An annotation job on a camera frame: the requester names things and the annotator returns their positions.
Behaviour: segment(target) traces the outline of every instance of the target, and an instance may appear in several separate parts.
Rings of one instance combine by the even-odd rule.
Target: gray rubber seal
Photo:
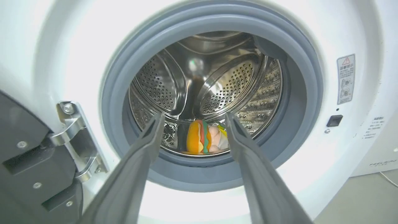
[[[281,49],[274,52],[286,58],[281,60],[284,81],[281,104],[256,143],[274,167],[287,161],[302,145],[318,117],[323,93],[322,74],[313,47],[291,22],[270,9],[239,0],[212,0],[176,7],[143,25],[111,65],[101,109],[109,140],[120,156],[126,154],[140,133],[126,99],[132,74],[166,46],[197,33],[218,30],[251,33]],[[148,178],[166,187],[199,192],[243,183],[239,166],[230,155],[196,159],[164,150],[160,150]]]

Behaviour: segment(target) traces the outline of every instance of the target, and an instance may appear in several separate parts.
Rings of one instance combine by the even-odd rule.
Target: floor
[[[398,170],[383,172],[398,184]],[[315,224],[397,224],[398,187],[381,174],[352,177],[315,219]]]

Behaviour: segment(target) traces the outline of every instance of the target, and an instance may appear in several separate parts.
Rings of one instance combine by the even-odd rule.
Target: stainless steel drum
[[[138,126],[157,112],[166,114],[162,147],[183,156],[189,124],[223,124],[233,112],[253,138],[272,120],[281,97],[279,62],[263,55],[247,33],[219,31],[185,38],[156,54],[129,89]]]

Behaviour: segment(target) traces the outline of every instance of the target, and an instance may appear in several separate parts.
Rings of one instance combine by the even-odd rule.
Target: colorful toy
[[[228,147],[226,132],[221,126],[209,126],[203,120],[192,122],[188,129],[188,154],[202,155]]]

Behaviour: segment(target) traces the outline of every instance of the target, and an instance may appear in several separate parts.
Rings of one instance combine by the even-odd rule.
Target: warning triangle symbol
[[[346,57],[343,62],[343,65],[348,65],[349,63],[350,63],[350,61],[349,61],[348,57]]]

